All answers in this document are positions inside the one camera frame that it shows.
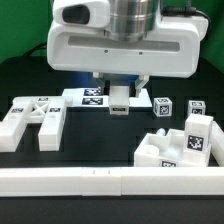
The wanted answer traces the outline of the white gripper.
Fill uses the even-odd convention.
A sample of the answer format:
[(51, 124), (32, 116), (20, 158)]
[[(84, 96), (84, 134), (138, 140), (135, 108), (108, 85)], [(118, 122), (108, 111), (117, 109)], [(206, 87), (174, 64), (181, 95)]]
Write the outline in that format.
[(139, 97), (149, 76), (187, 78), (195, 73), (207, 29), (208, 20), (201, 16), (158, 16), (143, 40), (130, 43), (108, 38), (103, 29), (54, 22), (47, 61), (56, 70), (94, 72), (101, 95), (110, 92), (105, 73), (139, 75), (129, 85), (129, 96)]

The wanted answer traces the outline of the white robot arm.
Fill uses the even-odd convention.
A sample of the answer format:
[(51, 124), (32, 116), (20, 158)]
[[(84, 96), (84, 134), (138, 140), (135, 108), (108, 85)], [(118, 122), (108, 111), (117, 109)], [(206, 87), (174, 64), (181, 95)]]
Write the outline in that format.
[(47, 61), (91, 72), (103, 93), (136, 97), (151, 76), (195, 73), (209, 21), (162, 0), (53, 0)]

